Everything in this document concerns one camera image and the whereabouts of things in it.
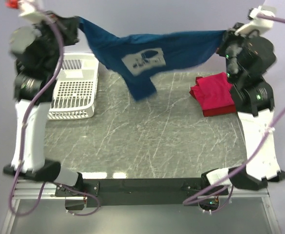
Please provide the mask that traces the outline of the blue t shirt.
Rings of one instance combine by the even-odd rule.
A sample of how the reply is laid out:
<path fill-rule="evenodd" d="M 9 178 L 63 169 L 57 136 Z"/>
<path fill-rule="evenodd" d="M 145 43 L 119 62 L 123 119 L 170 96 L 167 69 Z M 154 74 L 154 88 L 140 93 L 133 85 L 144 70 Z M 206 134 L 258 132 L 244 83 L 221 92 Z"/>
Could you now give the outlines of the blue t shirt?
<path fill-rule="evenodd" d="M 122 76 L 136 101 L 156 93 L 152 76 L 205 63 L 216 52 L 225 33 L 183 31 L 120 38 L 84 18 L 79 19 L 79 29 L 98 61 Z"/>

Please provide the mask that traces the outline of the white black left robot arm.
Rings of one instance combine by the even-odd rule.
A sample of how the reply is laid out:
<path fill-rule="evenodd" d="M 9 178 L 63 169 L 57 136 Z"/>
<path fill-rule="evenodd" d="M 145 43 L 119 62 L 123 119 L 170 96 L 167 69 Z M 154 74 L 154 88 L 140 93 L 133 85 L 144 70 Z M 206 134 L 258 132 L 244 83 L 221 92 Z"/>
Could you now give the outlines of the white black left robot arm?
<path fill-rule="evenodd" d="M 14 99 L 17 134 L 14 157 L 3 168 L 6 175 L 66 186 L 73 196 L 83 192 L 82 174 L 44 156 L 44 136 L 56 78 L 64 59 L 64 47 L 78 43 L 78 17 L 64 18 L 46 11 L 31 26 L 13 32 L 10 53 L 17 76 Z"/>

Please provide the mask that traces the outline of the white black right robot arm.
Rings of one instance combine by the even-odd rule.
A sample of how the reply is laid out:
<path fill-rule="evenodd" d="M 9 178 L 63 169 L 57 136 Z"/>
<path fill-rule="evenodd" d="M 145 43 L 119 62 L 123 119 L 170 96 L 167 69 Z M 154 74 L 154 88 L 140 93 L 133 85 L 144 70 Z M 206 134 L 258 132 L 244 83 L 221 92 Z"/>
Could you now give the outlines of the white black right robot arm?
<path fill-rule="evenodd" d="M 222 186 L 257 191 L 268 182 L 285 180 L 275 153 L 274 94 L 263 74 L 276 61 L 273 44 L 262 37 L 273 21 L 259 19 L 250 23 L 236 23 L 228 29 L 217 54 L 226 59 L 228 82 L 238 118 L 242 125 L 248 164 Z"/>

